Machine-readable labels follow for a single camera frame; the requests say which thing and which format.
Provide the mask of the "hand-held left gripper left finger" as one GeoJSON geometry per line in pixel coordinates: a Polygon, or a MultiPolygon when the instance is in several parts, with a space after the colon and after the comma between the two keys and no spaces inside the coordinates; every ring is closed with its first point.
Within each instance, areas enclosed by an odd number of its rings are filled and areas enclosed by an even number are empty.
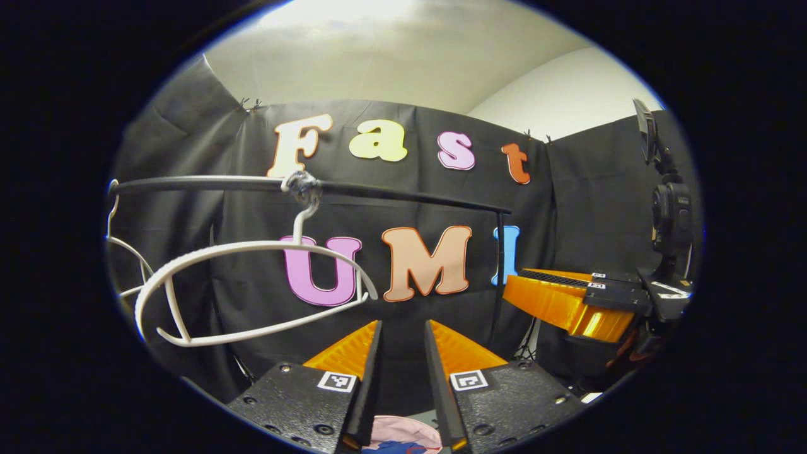
{"type": "Polygon", "coordinates": [[[382,327],[372,321],[303,364],[276,365],[228,410],[294,448],[361,452],[371,444],[382,327]]]}

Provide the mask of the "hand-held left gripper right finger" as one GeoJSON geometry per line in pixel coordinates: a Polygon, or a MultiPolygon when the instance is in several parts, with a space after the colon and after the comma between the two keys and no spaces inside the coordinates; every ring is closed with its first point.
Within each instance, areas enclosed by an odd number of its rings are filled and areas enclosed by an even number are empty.
{"type": "Polygon", "coordinates": [[[424,325],[442,443],[453,453],[499,453],[544,436],[586,404],[532,360],[507,361],[436,321],[424,325]]]}

